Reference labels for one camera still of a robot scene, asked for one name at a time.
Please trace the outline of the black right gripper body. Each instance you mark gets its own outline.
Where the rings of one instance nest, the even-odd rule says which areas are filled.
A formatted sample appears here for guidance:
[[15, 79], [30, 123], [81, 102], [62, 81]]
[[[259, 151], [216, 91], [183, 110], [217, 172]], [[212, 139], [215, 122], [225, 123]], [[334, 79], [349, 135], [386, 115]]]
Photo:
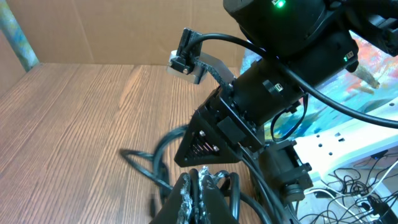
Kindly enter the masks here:
[[194, 113], [195, 136], [219, 150], [239, 147], [256, 152], [264, 146], [264, 129], [239, 110], [233, 94], [222, 87], [210, 93]]

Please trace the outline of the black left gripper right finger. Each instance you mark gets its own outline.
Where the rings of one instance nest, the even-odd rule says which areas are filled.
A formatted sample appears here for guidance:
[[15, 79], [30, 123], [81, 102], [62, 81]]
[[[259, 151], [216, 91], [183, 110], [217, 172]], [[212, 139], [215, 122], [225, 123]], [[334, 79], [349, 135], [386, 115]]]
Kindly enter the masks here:
[[229, 205], [217, 183], [229, 176], [225, 170], [211, 174], [209, 168], [203, 167], [199, 173], [199, 221], [205, 224], [238, 223], [229, 210]]

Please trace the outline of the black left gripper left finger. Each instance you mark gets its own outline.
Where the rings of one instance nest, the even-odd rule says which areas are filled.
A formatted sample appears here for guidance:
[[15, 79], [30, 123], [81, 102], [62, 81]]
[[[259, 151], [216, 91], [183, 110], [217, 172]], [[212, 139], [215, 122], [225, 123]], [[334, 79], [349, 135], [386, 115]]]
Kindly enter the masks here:
[[150, 224], [189, 224], [193, 210], [191, 183], [188, 173], [181, 174], [164, 206]]

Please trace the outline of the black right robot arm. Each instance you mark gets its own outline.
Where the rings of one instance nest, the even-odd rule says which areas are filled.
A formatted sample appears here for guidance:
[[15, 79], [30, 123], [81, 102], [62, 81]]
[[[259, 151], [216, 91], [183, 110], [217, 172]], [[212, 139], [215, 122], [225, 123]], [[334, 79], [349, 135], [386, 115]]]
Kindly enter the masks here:
[[[262, 126], [275, 124], [314, 96], [352, 118], [396, 128], [392, 120], [376, 118], [343, 106], [316, 91], [336, 73], [358, 67], [358, 34], [373, 46], [397, 55], [397, 29], [379, 25], [372, 16], [397, 19], [396, 1], [225, 1], [226, 12], [244, 34], [201, 34], [185, 29], [171, 69], [182, 75], [212, 74], [219, 83], [194, 112], [175, 155], [181, 167], [235, 163], [259, 152], [254, 165], [264, 196], [292, 202], [312, 186], [310, 164], [299, 164], [287, 136], [267, 144]], [[201, 51], [206, 40], [243, 46], [261, 59], [235, 78], [218, 59]]]

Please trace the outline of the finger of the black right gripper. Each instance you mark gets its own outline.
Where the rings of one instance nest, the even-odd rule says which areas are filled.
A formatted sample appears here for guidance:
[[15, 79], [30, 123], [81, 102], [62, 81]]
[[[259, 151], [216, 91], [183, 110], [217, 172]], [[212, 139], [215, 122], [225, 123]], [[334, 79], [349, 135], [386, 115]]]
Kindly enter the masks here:
[[242, 159], [242, 152], [233, 149], [216, 130], [202, 118], [192, 118], [175, 154], [180, 167], [205, 164], [231, 164]]

